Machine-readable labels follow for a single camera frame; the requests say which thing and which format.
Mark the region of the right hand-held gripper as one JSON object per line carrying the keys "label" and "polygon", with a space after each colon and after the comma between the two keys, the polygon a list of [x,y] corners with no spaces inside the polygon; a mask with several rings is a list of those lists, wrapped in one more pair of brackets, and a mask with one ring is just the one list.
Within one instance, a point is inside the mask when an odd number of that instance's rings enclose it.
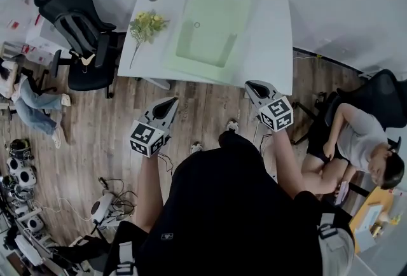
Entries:
{"label": "right hand-held gripper", "polygon": [[261,123],[273,132],[283,130],[293,124],[293,109],[285,95],[270,83],[260,80],[245,82],[245,90],[256,105]]}

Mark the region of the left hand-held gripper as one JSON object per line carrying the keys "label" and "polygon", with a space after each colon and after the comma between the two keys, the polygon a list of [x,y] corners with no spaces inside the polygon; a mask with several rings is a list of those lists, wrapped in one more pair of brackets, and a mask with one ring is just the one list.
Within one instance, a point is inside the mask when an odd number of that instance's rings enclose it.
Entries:
{"label": "left hand-held gripper", "polygon": [[178,104],[177,97],[165,97],[150,104],[145,115],[132,124],[129,138],[131,148],[148,158],[158,154],[170,139],[170,125]]}

